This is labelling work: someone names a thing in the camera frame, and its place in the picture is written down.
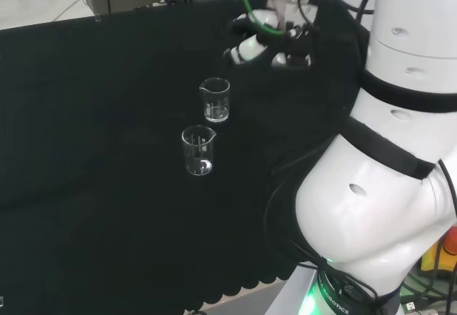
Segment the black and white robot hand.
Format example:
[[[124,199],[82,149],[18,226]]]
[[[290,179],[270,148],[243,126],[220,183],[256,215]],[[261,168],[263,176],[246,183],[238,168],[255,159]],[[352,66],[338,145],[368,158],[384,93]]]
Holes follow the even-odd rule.
[[[307,4],[302,7],[311,22],[288,22],[288,37],[281,39],[262,33],[250,16],[242,14],[231,22],[231,32],[239,34],[242,41],[224,52],[231,64],[270,64],[277,68],[310,69],[315,62],[313,40],[317,29],[314,21],[318,7]]]

